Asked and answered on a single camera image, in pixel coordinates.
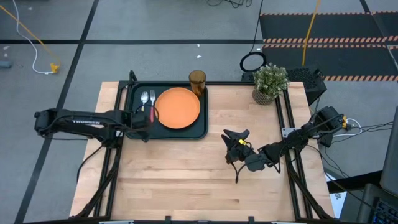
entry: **black tray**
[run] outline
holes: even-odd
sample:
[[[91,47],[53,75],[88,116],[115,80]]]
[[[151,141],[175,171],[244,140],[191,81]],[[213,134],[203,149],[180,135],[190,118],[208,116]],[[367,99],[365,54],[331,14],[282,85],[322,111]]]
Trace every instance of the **black tray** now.
[[[131,91],[128,95],[130,99],[127,99],[126,102],[129,102],[127,110],[135,111],[140,105],[141,102],[141,93],[143,91],[155,90],[156,98],[160,96],[164,91],[175,88],[182,87],[191,89],[189,82],[137,82],[131,87]],[[159,121],[155,120],[154,127],[150,131],[150,139],[183,139],[183,140],[195,140],[201,139],[205,137],[208,131],[208,94],[207,88],[205,88],[205,94],[199,97],[200,102],[200,113],[195,122],[193,122],[190,126],[181,129],[172,129],[164,126]],[[150,114],[150,107],[145,107],[145,113]],[[134,133],[130,133],[126,135],[131,139],[140,139],[138,135]]]

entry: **silver spoon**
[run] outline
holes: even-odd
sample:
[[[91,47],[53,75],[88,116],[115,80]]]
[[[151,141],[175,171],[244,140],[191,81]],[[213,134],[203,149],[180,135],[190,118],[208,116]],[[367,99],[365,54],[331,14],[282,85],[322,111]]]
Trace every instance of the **silver spoon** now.
[[[142,102],[141,111],[144,111],[144,105],[148,102],[148,92],[147,91],[142,92],[141,102]]]

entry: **potted plant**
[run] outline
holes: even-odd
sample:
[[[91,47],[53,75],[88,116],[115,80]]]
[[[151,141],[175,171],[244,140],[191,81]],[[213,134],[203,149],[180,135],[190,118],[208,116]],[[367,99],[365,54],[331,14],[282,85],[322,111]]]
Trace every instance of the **potted plant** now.
[[[287,89],[289,84],[286,68],[279,68],[271,63],[261,67],[253,74],[253,77],[255,86],[252,96],[260,105],[271,104],[283,90]]]

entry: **keyboard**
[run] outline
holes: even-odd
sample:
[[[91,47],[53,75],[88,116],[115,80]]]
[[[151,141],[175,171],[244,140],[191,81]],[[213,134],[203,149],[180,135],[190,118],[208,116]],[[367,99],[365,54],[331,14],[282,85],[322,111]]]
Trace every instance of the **keyboard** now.
[[[378,224],[398,224],[398,211],[378,200],[372,221]]]

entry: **green leaves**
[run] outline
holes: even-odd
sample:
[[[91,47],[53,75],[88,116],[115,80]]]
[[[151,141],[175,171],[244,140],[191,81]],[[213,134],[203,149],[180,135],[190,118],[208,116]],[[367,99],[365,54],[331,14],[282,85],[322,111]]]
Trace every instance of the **green leaves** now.
[[[276,67],[272,63],[261,67],[259,71],[253,74],[253,77],[256,89],[273,98],[282,94],[282,91],[286,90],[289,84],[286,68]]]

